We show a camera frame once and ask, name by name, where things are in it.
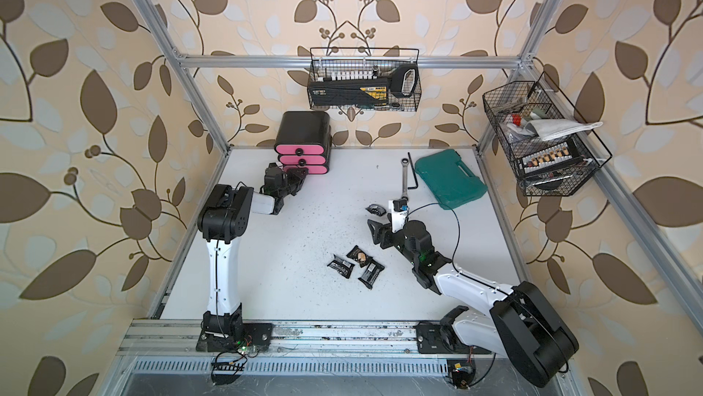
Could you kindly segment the silver ratchet wrench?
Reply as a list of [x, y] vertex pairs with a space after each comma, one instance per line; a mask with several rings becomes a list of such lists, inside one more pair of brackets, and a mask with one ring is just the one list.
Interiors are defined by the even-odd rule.
[[401, 160], [402, 165], [402, 194], [401, 198], [403, 200], [409, 200], [408, 197], [408, 169], [409, 169], [409, 159], [407, 157]]

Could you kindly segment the black yellow tool box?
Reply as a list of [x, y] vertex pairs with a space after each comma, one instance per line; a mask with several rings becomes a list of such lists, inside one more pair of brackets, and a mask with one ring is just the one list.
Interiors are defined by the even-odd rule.
[[419, 68], [403, 64], [391, 70], [324, 68], [307, 86], [312, 107], [353, 106], [377, 111], [414, 111], [421, 97]]

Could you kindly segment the small black round object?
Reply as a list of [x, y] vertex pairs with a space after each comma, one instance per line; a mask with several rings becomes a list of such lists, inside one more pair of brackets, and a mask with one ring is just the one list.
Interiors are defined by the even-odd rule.
[[371, 204], [366, 208], [366, 211], [380, 218], [387, 214], [387, 210], [380, 204]]

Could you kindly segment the black cookie packet orange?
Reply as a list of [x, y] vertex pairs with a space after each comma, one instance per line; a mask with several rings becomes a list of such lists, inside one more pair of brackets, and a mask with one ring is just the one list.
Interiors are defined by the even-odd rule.
[[356, 262], [361, 268], [373, 262], [373, 257], [367, 254], [358, 245], [355, 245], [353, 249], [347, 253], [346, 257]]

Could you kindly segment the black hex key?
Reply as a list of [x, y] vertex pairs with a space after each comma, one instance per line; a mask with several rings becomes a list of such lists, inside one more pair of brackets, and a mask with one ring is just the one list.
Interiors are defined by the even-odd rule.
[[408, 176], [412, 176], [412, 185], [408, 183], [408, 190], [415, 190], [419, 188], [419, 180], [417, 179], [417, 172], [415, 169], [415, 164], [412, 158], [412, 155], [410, 152], [406, 154], [406, 161], [408, 162], [408, 168], [410, 169], [408, 172]]

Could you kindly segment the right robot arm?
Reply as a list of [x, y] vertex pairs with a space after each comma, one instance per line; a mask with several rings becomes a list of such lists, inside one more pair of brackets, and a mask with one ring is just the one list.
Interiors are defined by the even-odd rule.
[[425, 224], [408, 221], [394, 231], [390, 223], [368, 220], [373, 243], [395, 248], [412, 265], [417, 282], [437, 295], [461, 302], [443, 317], [443, 347], [476, 346], [510, 360], [528, 382], [544, 388], [580, 344], [545, 295], [531, 282], [501, 284], [457, 268], [435, 250]]

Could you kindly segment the pink drawer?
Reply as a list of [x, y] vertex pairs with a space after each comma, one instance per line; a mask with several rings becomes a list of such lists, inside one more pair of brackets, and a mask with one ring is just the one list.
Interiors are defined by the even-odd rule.
[[328, 167], [324, 165], [306, 165], [305, 167], [297, 167], [296, 165], [286, 165], [284, 169], [287, 171], [289, 169], [307, 169], [310, 175], [326, 175], [329, 172]]
[[294, 154], [281, 154], [278, 161], [282, 165], [295, 165], [296, 167], [309, 167], [310, 165], [327, 165], [325, 156], [295, 156]]
[[326, 153], [322, 145], [276, 145], [275, 150], [282, 156], [322, 156]]

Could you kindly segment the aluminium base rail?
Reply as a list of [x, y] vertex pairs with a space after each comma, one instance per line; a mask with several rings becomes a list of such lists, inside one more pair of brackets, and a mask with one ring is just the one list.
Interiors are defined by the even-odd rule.
[[467, 357], [492, 356], [486, 342], [446, 347], [434, 321], [248, 320], [245, 337], [231, 341], [206, 334], [190, 319], [143, 319], [128, 328], [119, 356], [239, 357]]

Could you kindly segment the white paper in basket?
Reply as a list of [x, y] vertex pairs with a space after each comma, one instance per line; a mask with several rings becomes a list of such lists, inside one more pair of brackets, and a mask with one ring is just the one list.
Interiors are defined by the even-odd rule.
[[577, 132], [592, 131], [602, 125], [603, 122], [579, 123], [567, 119], [545, 119], [530, 121], [525, 128], [533, 132], [541, 141], [551, 142]]

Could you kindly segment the drill bit set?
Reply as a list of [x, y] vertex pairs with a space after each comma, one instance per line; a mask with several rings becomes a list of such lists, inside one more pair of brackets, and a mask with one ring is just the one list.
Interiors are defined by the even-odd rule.
[[520, 176], [536, 176], [569, 165], [575, 165], [587, 158], [574, 141], [567, 141], [539, 150], [518, 160]]

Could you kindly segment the black drawer cabinet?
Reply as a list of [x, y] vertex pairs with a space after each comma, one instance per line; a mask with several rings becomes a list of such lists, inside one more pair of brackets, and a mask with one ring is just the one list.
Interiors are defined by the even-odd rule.
[[323, 154], [327, 158], [327, 165], [330, 170], [331, 163], [331, 125], [330, 116], [327, 112], [285, 112], [283, 114], [276, 145], [322, 145], [326, 148]]

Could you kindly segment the pink bottom drawer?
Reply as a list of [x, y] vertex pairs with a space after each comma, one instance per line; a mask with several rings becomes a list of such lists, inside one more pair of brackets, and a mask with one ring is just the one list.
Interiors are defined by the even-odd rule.
[[306, 165], [305, 167], [297, 167], [296, 165], [286, 165], [284, 169], [287, 171], [289, 169], [307, 169], [310, 175], [326, 175], [329, 172], [328, 167], [324, 165]]

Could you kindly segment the green plastic tool case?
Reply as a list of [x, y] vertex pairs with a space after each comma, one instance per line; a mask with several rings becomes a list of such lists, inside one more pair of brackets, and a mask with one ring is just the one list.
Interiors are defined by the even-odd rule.
[[457, 209], [483, 197], [487, 187], [453, 149], [417, 160], [416, 172], [442, 209]]

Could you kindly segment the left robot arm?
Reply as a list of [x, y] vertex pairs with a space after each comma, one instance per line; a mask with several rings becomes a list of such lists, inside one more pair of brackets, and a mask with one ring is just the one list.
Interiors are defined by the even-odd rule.
[[209, 300], [197, 350], [234, 352], [269, 346], [272, 324], [243, 322], [238, 281], [240, 244], [250, 216], [280, 213], [285, 197], [298, 194], [308, 174], [306, 167], [286, 170], [271, 163], [259, 190], [243, 183], [234, 187], [218, 184], [213, 188], [197, 220], [210, 266]]

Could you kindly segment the pink top drawer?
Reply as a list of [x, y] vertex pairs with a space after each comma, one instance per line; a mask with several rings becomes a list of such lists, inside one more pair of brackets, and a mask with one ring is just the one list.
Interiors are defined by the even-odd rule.
[[275, 150], [282, 156], [322, 156], [326, 153], [322, 145], [276, 145]]

